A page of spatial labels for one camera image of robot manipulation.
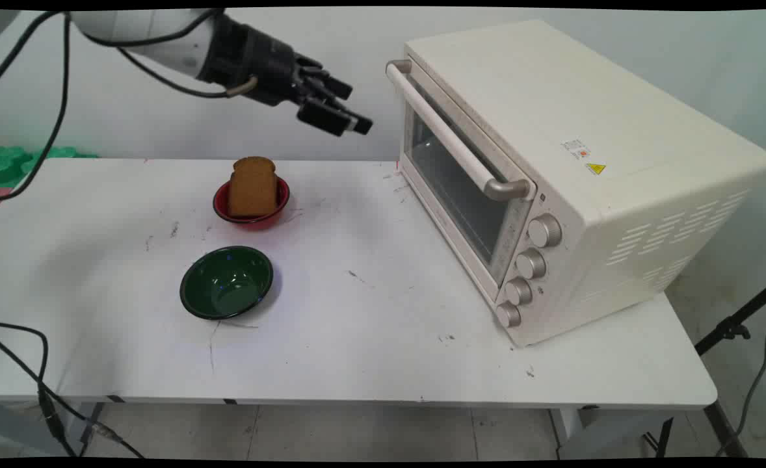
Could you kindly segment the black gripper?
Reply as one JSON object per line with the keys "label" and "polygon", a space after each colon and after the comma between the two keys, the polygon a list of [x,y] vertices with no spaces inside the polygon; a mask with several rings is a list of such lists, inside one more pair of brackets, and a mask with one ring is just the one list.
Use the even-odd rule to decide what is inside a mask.
{"label": "black gripper", "polygon": [[270,107],[302,98],[297,119],[336,137],[347,131],[367,135],[373,127],[370,118],[341,103],[350,98],[353,86],[332,76],[320,62],[225,14],[214,17],[211,26],[198,80],[229,90],[255,77],[256,87],[247,98]]}

